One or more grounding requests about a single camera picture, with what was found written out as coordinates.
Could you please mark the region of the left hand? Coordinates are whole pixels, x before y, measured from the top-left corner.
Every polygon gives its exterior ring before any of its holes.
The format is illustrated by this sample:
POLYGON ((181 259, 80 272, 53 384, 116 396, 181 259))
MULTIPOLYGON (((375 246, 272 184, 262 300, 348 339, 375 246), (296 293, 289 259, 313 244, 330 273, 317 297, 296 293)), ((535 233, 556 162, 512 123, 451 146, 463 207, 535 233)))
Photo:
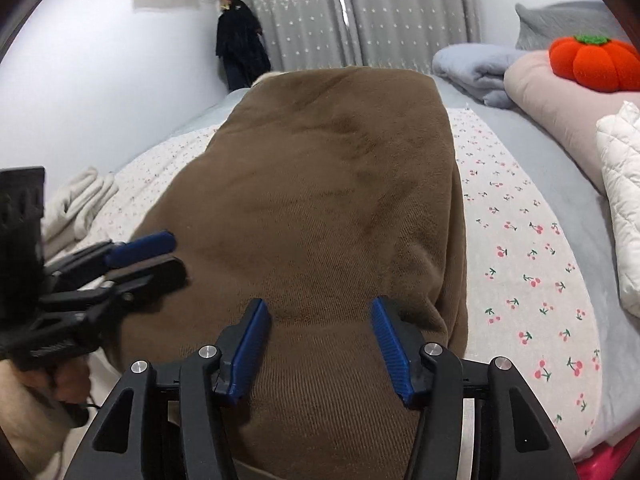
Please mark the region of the left hand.
MULTIPOLYGON (((55 401, 85 403, 91 390, 88 359, 81 356, 60 364, 54 382, 55 401)), ((62 448, 70 427, 54 420, 29 388, 49 388, 49 376, 43 370, 21 372, 9 360, 1 362, 1 429, 17 457, 36 476, 62 448)))

